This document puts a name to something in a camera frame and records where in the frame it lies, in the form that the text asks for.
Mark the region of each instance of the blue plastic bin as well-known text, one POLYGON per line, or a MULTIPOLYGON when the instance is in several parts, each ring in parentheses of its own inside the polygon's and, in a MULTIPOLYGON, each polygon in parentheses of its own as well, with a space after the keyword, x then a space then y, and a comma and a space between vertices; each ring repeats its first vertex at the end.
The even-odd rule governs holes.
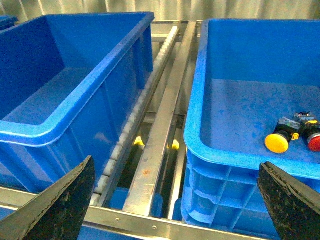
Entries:
MULTIPOLYGON (((122 210, 124 207, 129 190, 126 188, 117 187, 112 196, 109 208, 122 210)), ((162 217, 163 198, 156 194, 152 205, 151 214, 157 218, 162 217)), ((14 211, 0 207, 0 221, 14 211)), ((108 231, 103 231, 87 226, 82 226, 78 240, 136 240, 137 238, 124 236, 108 231)))
POLYGON ((0 32, 0 185, 39 193, 88 155, 99 179, 153 70, 153 19, 47 15, 0 32))
POLYGON ((276 154, 264 139, 281 117, 320 117, 320 21, 203 22, 184 140, 181 212, 192 225, 279 239, 257 188, 272 162, 320 192, 320 153, 303 140, 276 154))
POLYGON ((13 27, 15 22, 18 22, 18 18, 16 16, 0 16, 0 31, 13 27))

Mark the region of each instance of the metal rail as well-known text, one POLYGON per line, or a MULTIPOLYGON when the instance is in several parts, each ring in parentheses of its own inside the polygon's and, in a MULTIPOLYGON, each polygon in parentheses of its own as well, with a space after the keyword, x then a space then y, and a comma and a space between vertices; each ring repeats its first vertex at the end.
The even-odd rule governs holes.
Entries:
MULTIPOLYGON (((0 208, 17 210, 36 194, 0 187, 0 208)), ((170 240, 262 240, 230 232, 186 225, 178 221, 135 215, 89 206, 83 225, 140 239, 170 240)))
POLYGON ((169 56, 171 55, 171 53, 174 49, 174 46, 175 46, 175 43, 176 43, 176 40, 178 37, 178 33, 179 33, 179 28, 177 26, 174 26, 171 28, 170 33, 167 35, 167 38, 166 38, 165 42, 163 43, 162 48, 160 49, 160 52, 153 63, 154 69, 153 69, 151 76, 149 77, 149 79, 147 81, 147 82, 151 82, 151 88, 150 88, 149 93, 147 93, 146 103, 144 104, 144 106, 141 106, 143 109, 141 109, 141 113, 138 116, 139 118, 136 120, 137 123, 134 125, 134 129, 131 131, 133 134, 131 134, 128 137, 125 145, 123 146, 121 155, 119 156, 119 160, 117 161, 116 166, 113 170, 113 173, 110 176, 108 185, 106 186, 106 188, 102 192, 102 195, 99 200, 99 203, 97 204, 97 207, 103 207, 103 206, 107 205, 113 196, 115 188, 117 187, 117 184, 120 180, 121 173, 125 167, 125 164, 126 164, 125 161, 129 157, 132 143, 133 143, 134 139, 137 137, 137 131, 139 129, 139 126, 143 122, 143 119, 146 115, 146 110, 148 109, 148 106, 151 102, 152 96, 157 89, 160 78, 161 78, 161 76, 165 70, 165 67, 167 65, 167 62, 169 60, 169 56))
POLYGON ((196 25, 196 22, 189 22, 187 25, 148 142, 125 201, 124 212, 150 215, 196 25))
POLYGON ((175 163, 173 183, 172 183, 172 188, 170 193, 169 207, 167 211, 168 212, 167 218, 169 220, 173 219, 175 204, 176 204, 176 201, 179 199, 181 184, 183 184, 182 180, 183 180, 183 173, 184 173, 184 167, 185 167, 185 161, 186 161, 186 151, 187 151, 187 146, 184 141, 185 125, 186 125, 186 121, 184 121, 182 130, 177 129, 177 131, 180 131, 180 141, 179 141, 180 146, 179 146, 178 156, 175 163))

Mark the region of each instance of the yellow part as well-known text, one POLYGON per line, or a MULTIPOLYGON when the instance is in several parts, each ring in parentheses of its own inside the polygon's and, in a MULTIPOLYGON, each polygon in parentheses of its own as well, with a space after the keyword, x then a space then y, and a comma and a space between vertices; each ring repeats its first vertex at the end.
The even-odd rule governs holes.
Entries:
POLYGON ((273 153, 283 154, 289 148, 287 139, 280 134, 270 134, 264 140, 265 146, 273 153))
POLYGON ((291 140, 298 140, 298 139, 299 139, 299 133, 294 133, 294 134, 292 135, 291 140))
POLYGON ((179 150, 180 143, 177 140, 173 140, 172 149, 179 150))
POLYGON ((311 121, 308 121, 307 124, 317 124, 318 121, 317 120, 311 120, 311 121))
POLYGON ((135 141, 134 141, 134 145, 140 145, 140 146, 145 146, 144 142, 142 141, 141 137, 138 136, 135 141))

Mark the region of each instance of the bin floor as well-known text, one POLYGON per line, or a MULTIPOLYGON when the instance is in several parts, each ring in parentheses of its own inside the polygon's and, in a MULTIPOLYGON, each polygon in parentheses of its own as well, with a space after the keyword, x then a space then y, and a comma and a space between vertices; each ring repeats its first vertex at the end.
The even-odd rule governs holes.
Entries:
POLYGON ((92 70, 93 68, 64 68, 52 80, 9 113, 3 121, 30 125, 44 123, 92 70))
POLYGON ((320 163, 320 154, 309 151, 301 139, 291 141, 281 155, 264 144, 281 117, 311 111, 320 118, 319 96, 317 86, 207 79, 201 140, 217 150, 320 163))

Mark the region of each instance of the rack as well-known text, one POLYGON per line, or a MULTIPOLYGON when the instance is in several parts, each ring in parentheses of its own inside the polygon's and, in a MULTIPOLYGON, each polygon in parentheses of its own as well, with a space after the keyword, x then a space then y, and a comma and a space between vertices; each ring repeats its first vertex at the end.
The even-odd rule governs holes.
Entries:
MULTIPOLYGON (((194 67, 190 66, 189 59, 191 53, 198 49, 201 23, 202 21, 156 21, 152 24, 152 42, 162 45, 149 79, 152 85, 146 93, 146 101, 140 117, 133 126, 133 133, 123 144, 109 183, 102 191, 98 204, 89 207, 83 222, 84 226, 138 239, 184 240, 187 236, 189 240, 262 240, 172 220, 175 202, 181 195, 181 186, 184 184, 186 162, 186 145, 183 140, 186 111, 183 110, 183 105, 188 104, 189 99, 182 98, 191 90, 194 67), (174 49, 178 50, 176 56, 173 54, 174 49), (163 92, 163 96, 159 109, 157 113, 148 112, 157 86, 164 72, 169 69, 168 62, 174 57, 166 87, 164 91, 160 91, 160 95, 163 92), (152 127, 132 180, 129 197, 122 210, 103 207, 113 195, 121 177, 119 173, 122 173, 132 143, 144 123, 152 124, 152 127), (179 140, 180 147, 177 157, 171 161, 170 146, 174 139, 179 140), (172 175, 172 184, 165 187, 165 178, 169 172, 172 175), (168 195, 167 201, 164 201, 165 218, 150 216, 156 192, 168 195)), ((0 209, 15 211, 35 196, 33 193, 0 187, 0 209)))

